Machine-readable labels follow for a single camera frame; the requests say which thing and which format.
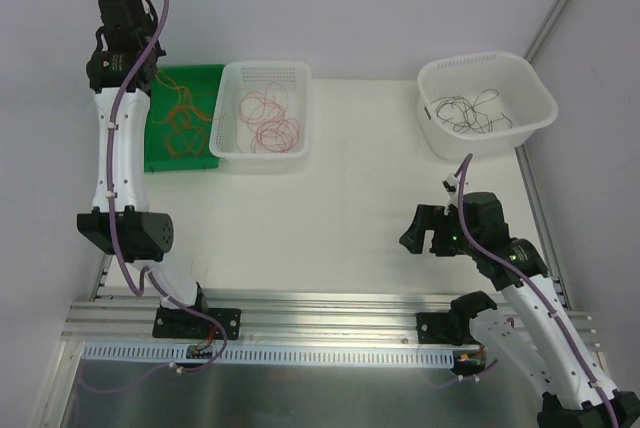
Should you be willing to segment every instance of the white table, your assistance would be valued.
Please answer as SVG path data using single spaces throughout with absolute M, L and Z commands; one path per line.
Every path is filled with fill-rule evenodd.
M 298 173 L 147 175 L 153 211 L 205 288 L 342 293 L 466 293 L 491 284 L 468 257 L 410 255 L 398 244 L 418 203 L 446 204 L 418 126 L 414 82 L 313 82 L 313 138 Z M 492 191 L 512 236 L 540 243 L 515 152 L 474 160 L 468 191 Z M 107 286 L 124 286 L 113 262 Z

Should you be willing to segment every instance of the perforated metal strip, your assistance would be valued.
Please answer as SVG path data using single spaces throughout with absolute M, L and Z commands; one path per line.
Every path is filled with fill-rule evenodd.
M 204 362 L 187 358 L 187 344 L 87 342 L 86 360 L 146 363 Z M 451 350 L 416 351 L 402 348 L 325 348 L 308 346 L 229 345 L 220 363 L 298 366 L 393 366 L 407 368 L 453 367 Z

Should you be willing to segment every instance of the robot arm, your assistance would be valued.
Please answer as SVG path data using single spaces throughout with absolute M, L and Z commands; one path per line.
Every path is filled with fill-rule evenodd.
M 98 181 L 91 213 L 77 216 L 78 230 L 103 252 L 115 254 L 109 224 L 109 205 L 113 203 L 124 262 L 138 270 L 148 267 L 167 293 L 183 305 L 193 307 L 200 290 L 170 252 L 174 238 L 171 217 L 149 211 L 143 185 L 144 128 L 151 84 L 157 72 L 157 59 L 165 54 L 159 43 L 126 87 L 115 119 L 112 116 L 117 93 L 156 31 L 158 17 L 149 0 L 99 0 L 99 7 L 103 26 L 96 32 L 97 46 L 87 64 L 100 127 Z M 111 152 L 110 131 L 113 131 Z M 161 303 L 168 309 L 178 308 L 166 299 Z
M 558 301 L 549 270 L 535 247 L 527 240 L 510 237 L 502 205 L 495 195 L 471 193 L 460 198 L 456 176 L 447 178 L 444 186 L 451 195 L 449 205 L 419 205 L 400 243 L 411 253 L 422 253 L 425 232 L 432 230 L 431 253 L 471 256 L 479 271 L 518 314 L 535 350 L 482 292 L 454 300 L 448 321 L 429 326 L 429 335 L 455 345 L 481 343 L 498 360 L 528 379 L 543 398 L 538 415 L 541 427 L 631 426 L 640 417 L 638 398 L 634 393 L 619 392 L 592 358 Z M 470 242 L 470 237 L 477 243 Z M 495 258 L 515 270 L 506 269 L 505 263 L 498 263 Z

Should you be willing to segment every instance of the green tray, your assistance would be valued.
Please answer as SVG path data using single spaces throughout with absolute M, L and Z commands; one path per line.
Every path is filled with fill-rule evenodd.
M 218 167 L 219 160 L 209 151 L 211 121 L 224 65 L 163 66 L 153 82 L 151 107 L 144 132 L 144 171 L 208 170 Z M 192 105 L 200 113 L 180 110 L 168 120 L 180 102 L 184 90 L 168 88 L 168 76 L 178 86 L 191 91 Z

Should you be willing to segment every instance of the white wall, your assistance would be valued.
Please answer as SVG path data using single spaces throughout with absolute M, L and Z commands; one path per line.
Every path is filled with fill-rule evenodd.
M 160 1 L 153 0 L 159 7 Z M 523 54 L 553 0 L 172 0 L 173 63 L 307 61 L 317 78 L 415 80 L 427 62 Z
M 578 308 L 640 391 L 640 0 L 574 0 L 535 68 L 560 114 L 529 144 Z
M 84 65 L 95 0 L 0 0 L 0 425 L 20 428 L 96 251 L 97 121 Z

